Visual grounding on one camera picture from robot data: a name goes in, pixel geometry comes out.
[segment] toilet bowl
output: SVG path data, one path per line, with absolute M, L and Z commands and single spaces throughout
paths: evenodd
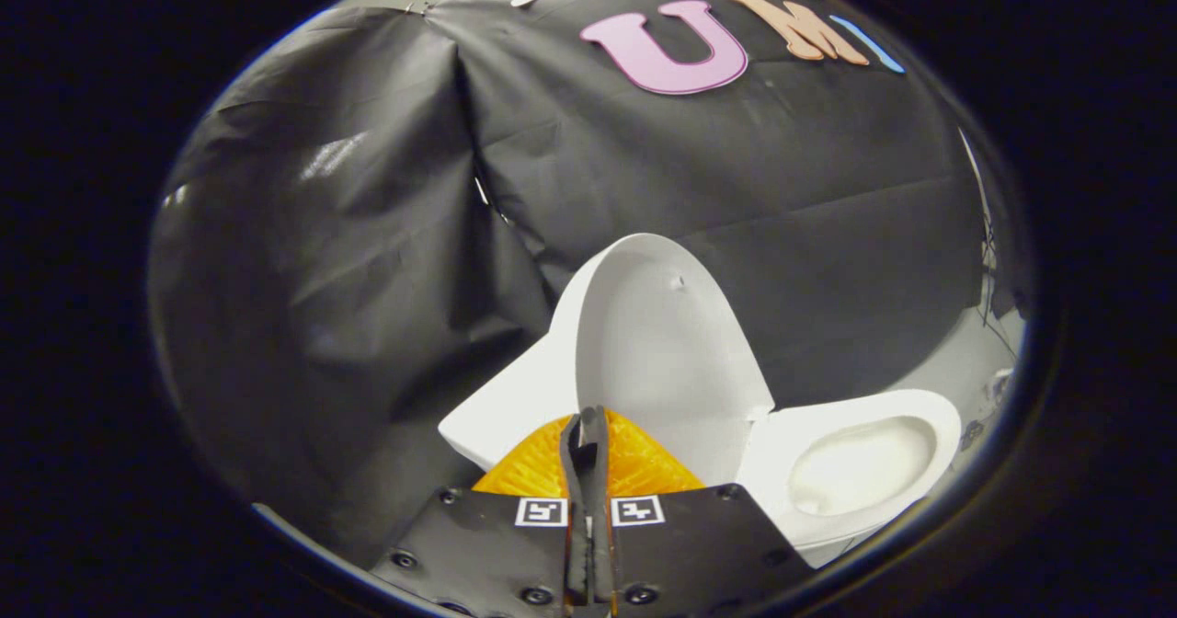
M 719 284 L 669 238 L 621 238 L 577 271 L 548 333 L 438 425 L 490 470 L 590 406 L 634 421 L 706 485 L 739 483 L 804 550 L 885 524 L 947 467 L 960 419 L 907 388 L 773 412 Z
M 786 408 L 752 425 L 736 481 L 804 551 L 895 519 L 936 484 L 959 440 L 955 405 L 930 391 Z

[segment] white toilet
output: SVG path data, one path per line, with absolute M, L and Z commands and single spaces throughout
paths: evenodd
M 959 440 L 953 405 L 916 388 L 773 405 L 701 263 L 669 238 L 636 233 L 585 263 L 547 335 L 438 431 L 488 470 L 541 425 L 604 406 L 706 485 L 744 485 L 798 550 L 893 519 L 931 489 Z

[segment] screw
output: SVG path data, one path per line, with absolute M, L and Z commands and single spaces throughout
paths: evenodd
M 789 552 L 783 549 L 774 549 L 764 554 L 764 564 L 769 567 L 777 567 L 786 560 L 789 560 Z
M 407 551 L 398 551 L 392 554 L 392 563 L 397 567 L 404 567 L 405 570 L 412 570 L 417 567 L 417 558 Z
M 658 599 L 658 591 L 647 586 L 633 586 L 625 592 L 625 602 L 630 604 L 650 604 Z
M 454 604 L 453 602 L 443 602 L 443 603 L 439 603 L 438 606 L 445 606 L 450 611 L 457 611 L 458 613 L 461 613 L 463 616 L 473 616 L 473 613 L 471 613 L 470 610 L 466 609 L 466 606 L 463 606 L 463 605 L 459 605 L 459 604 Z
M 552 603 L 552 593 L 545 591 L 544 589 L 527 589 L 523 592 L 523 600 L 527 604 L 543 606 Z

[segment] pink letter u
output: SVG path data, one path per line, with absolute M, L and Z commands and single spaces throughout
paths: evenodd
M 618 68 L 643 89 L 657 94 L 697 94 L 739 78 L 747 68 L 744 47 L 707 11 L 707 2 L 684 0 L 658 8 L 661 15 L 683 19 L 711 48 L 706 60 L 684 65 L 671 60 L 650 32 L 643 14 L 619 14 L 580 31 L 580 39 L 601 44 Z

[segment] toilet seat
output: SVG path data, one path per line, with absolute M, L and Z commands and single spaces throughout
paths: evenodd
M 850 444 L 838 440 L 839 437 L 845 439 L 847 436 L 859 440 Z M 922 438 L 927 439 L 926 456 L 919 450 Z M 736 481 L 747 489 L 757 504 L 769 513 L 791 546 L 806 550 L 869 532 L 895 519 L 936 484 L 952 461 L 959 438 L 960 417 L 956 407 L 945 397 L 917 388 L 786 408 L 770 413 L 752 425 Z M 855 456 L 855 464 L 831 466 L 829 463 L 837 460 L 831 445 L 832 448 L 857 446 L 859 454 Z M 829 451 L 825 454 L 825 471 L 833 469 L 833 474 L 853 476 L 870 459 L 870 456 L 862 454 L 863 448 L 871 446 L 885 448 L 889 453 L 887 463 L 892 466 L 899 463 L 896 472 L 900 476 L 905 471 L 904 464 L 909 467 L 920 464 L 923 469 L 915 470 L 910 480 L 904 480 L 905 486 L 893 487 L 893 492 L 883 487 L 887 491 L 885 499 L 862 507 L 834 510 L 834 513 L 823 516 L 798 504 L 794 496 L 798 478 L 794 474 L 799 464 L 812 459 L 812 454 L 803 459 L 807 452 L 823 454 Z M 809 481 L 812 484 L 814 479 L 817 483 L 827 479 L 831 493 L 842 490 L 845 498 L 846 483 L 839 483 L 833 476 L 826 476 L 825 479 L 816 476 Z M 879 489 L 863 487 L 863 496 L 878 496 Z

